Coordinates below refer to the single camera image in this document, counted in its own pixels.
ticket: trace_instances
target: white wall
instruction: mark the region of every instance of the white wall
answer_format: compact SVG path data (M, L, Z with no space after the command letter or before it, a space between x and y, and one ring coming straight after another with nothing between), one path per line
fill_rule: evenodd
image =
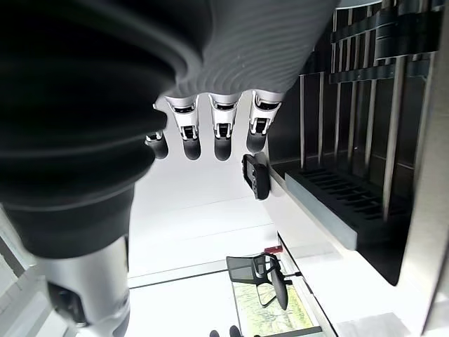
M227 272L132 289L126 337L229 335L238 318Z
M168 156L153 164L136 184L130 225L130 276L259 253L276 245L272 220L243 180L241 158L248 153L251 93L243 95L232 138L232 155L215 158L210 103L199 97L201 157L186 158L166 101L164 131Z

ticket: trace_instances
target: robotic finger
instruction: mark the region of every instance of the robotic finger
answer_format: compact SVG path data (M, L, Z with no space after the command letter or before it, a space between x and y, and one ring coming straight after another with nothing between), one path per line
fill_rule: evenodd
M240 93L234 95L209 94L215 135L215 157L221 161L227 160L231 155L231 137L240 96Z
M250 110L250 125L246 137L246 147L252 153L262 151L267 131L281 107L284 93L254 90Z
M166 97L182 137L184 153L190 160L201 155L199 142L198 96L188 98Z
M145 144L150 146L157 159L164 159L168 155L168 145L163 131L157 131L145 138Z

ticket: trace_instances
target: chair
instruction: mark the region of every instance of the chair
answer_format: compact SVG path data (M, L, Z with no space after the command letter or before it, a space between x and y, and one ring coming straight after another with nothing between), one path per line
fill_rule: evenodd
M284 276L282 274L281 265L275 255L262 253L252 258L228 256L226 257L226 264L229 278L232 282L254 284L256 286L259 302L263 308L268 307L277 298L281 308L284 310L287 309L287 285L293 283L285 278L293 275ZM276 293L276 295L267 303L262 303L262 299L260 298L259 286L261 284L271 284Z

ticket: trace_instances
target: white panel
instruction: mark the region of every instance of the white panel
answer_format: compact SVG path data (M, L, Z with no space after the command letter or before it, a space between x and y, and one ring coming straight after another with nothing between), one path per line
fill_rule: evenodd
M179 167L177 171L170 170L163 161L156 162L155 167L136 184L131 222L155 212L253 195L249 186L243 184L241 164L223 164L190 172Z
M277 245L273 225L252 227L165 244L130 244L130 277L247 256Z
M132 245L174 242L268 225L271 219L254 197L170 212L142 214L131 221Z
M131 290L126 337L229 335L238 319L227 272Z

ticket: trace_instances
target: metal bar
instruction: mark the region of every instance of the metal bar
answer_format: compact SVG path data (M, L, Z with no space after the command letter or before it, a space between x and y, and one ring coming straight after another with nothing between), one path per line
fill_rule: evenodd
M373 10L371 6L368 7L366 15L371 16ZM365 35L365 55L363 56L363 67L366 68L369 63L369 46L371 40L371 32L367 32ZM373 67L377 66L377 61L374 60ZM368 108L368 122L366 126L366 141L365 141L365 166L364 166L364 177L369 179L370 176L370 161L371 161L371 149L373 146L373 129L374 129L374 110L376 103L376 91L377 91L377 80L373 79L371 81L370 87L370 104Z
M424 88L424 98L421 107L420 127L418 128L418 138L415 153L415 172L413 176L413 190L416 190L416 185L421 171L422 152L424 147L424 135L427 125L427 116L429 115L429 103L431 95L431 85L434 78L435 53L430 53L429 73L426 79L426 86Z
M301 169L305 165L305 134L304 134L304 75L300 75L300 146L301 146Z
M324 129L324 72L320 72L320 93L318 111L318 165L323 160L323 129Z
M333 17L333 31L337 31L337 11L334 12ZM335 72L335 64L337 63L337 53L336 53L336 44L333 44L333 72ZM342 41L338 42L338 72L342 71L342 57L343 57L343 44ZM334 160L337 161L338 158L338 142L340 137L340 99L342 95L342 84L337 84L337 107L335 108L335 142L334 142Z
M358 68L358 53L360 47L360 36L356 36L356 42L354 44L355 55L354 55L354 69ZM356 108L357 108L357 88L358 83L352 82L351 91L351 110L349 115L349 137L348 137L348 169L349 172L352 171L352 161L354 156L354 134L356 129Z
M352 9L348 10L348 25L352 24ZM338 72L342 72L343 68L343 43L339 42L339 59L338 59ZM347 54L346 54L346 71L349 70L351 57L351 38L347 39ZM335 111L335 142L334 142L334 160L338 161L338 147L340 142L340 105L342 101L342 85L337 84L337 109Z
M336 32L337 31L337 11L334 11L332 24L333 24L332 31ZM335 63L337 62L337 60L335 59L337 57L336 48L337 48L337 46L335 44L332 44L332 60L331 60L331 64L330 64L330 72L332 72L332 73L335 72Z
M393 99L391 104L390 125L388 131L387 160L385 162L385 176L383 188L383 218L388 221L391 200L391 188L393 185L394 164L396 162L396 145L398 140L399 117L401 115L403 87L406 75L406 56L396 59L396 72L393 84Z
M348 26L352 24L352 8L348 10ZM351 69L351 40L349 37L346 42L346 71Z

